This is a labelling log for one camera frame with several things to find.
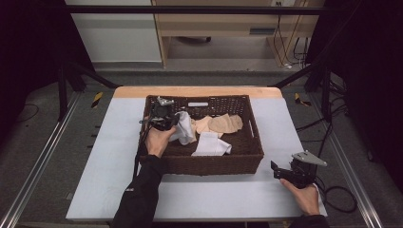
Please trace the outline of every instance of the person's left hand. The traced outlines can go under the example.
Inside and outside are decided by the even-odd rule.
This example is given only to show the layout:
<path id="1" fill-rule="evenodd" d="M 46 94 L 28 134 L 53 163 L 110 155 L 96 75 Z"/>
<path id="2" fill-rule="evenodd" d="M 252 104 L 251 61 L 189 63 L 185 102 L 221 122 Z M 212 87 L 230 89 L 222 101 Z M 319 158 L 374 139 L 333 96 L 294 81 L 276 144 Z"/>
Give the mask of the person's left hand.
<path id="1" fill-rule="evenodd" d="M 167 131 L 160 131 L 154 127 L 151 127 L 148 132 L 147 139 L 145 140 L 145 146 L 147 147 L 148 154 L 155 155 L 160 158 L 168 146 L 169 138 L 175 133 L 175 131 L 175 126 L 172 126 L 171 129 Z"/>

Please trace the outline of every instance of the wicker basket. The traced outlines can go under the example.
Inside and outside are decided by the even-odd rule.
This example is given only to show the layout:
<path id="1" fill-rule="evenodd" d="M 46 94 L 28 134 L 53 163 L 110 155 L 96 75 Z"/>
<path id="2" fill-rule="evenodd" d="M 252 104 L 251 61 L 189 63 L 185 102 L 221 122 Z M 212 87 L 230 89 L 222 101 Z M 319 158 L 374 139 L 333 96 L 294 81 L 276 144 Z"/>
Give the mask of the wicker basket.
<path id="1" fill-rule="evenodd" d="M 149 114 L 151 104 L 158 102 L 157 97 L 150 95 L 146 98 L 144 116 Z M 228 113 L 238 114 L 243 122 L 242 130 L 221 137 L 223 141 L 232 145 L 230 155 L 192 157 L 191 154 L 196 151 L 198 142 L 188 145 L 181 145 L 178 141 L 170 142 L 162 157 L 167 163 L 167 173 L 198 176 L 256 173 L 264 153 L 249 96 L 162 97 L 175 101 L 172 105 L 174 113 L 187 111 L 195 120 L 202 119 L 206 115 L 217 117 Z M 208 103 L 208 106 L 188 106 L 189 103 Z"/>

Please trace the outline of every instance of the black sleeve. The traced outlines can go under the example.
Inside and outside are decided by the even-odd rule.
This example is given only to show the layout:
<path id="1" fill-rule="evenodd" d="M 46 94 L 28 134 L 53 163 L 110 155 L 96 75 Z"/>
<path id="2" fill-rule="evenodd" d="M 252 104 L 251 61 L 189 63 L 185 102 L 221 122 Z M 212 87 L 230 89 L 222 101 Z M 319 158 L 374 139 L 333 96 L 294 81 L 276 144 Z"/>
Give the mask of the black sleeve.
<path id="1" fill-rule="evenodd" d="M 163 162 L 158 157 L 146 156 L 139 175 L 125 189 L 112 221 L 113 228 L 151 226 L 158 202 L 158 187 L 164 171 Z"/>
<path id="2" fill-rule="evenodd" d="M 318 216 L 302 216 L 294 220 L 289 228 L 328 228 L 330 227 L 326 218 Z"/>

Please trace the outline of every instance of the table surface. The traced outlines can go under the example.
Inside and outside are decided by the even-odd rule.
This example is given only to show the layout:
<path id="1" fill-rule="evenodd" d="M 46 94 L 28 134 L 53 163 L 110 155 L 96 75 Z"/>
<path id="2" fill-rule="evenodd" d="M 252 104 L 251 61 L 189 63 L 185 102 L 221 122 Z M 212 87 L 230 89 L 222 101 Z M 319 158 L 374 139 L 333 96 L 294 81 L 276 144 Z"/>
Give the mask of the table surface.
<path id="1" fill-rule="evenodd" d="M 164 175 L 155 221 L 247 221 L 301 215 L 294 197 L 273 178 L 270 161 L 289 169 L 303 151 L 285 100 L 272 87 L 123 86 L 116 89 L 67 212 L 71 220 L 111 220 L 131 182 L 147 95 L 244 95 L 265 153 L 254 175 Z M 319 200 L 320 212 L 327 216 Z"/>

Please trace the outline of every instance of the white cloth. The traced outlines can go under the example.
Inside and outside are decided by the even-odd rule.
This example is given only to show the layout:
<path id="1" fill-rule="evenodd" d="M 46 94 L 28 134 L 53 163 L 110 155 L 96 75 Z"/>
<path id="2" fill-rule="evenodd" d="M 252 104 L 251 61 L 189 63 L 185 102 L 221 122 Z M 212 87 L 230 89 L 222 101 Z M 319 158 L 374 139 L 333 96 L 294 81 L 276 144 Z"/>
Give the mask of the white cloth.
<path id="1" fill-rule="evenodd" d="M 222 156 L 230 154 L 232 145 L 219 139 L 216 132 L 202 132 L 198 147 L 192 156 Z"/>
<path id="2" fill-rule="evenodd" d="M 186 111 L 180 111 L 178 113 L 180 114 L 180 118 L 176 126 L 177 130 L 169 138 L 169 141 L 172 142 L 179 140 L 182 145 L 186 145 L 193 142 L 195 138 L 192 130 L 192 123 L 190 122 L 190 116 Z"/>

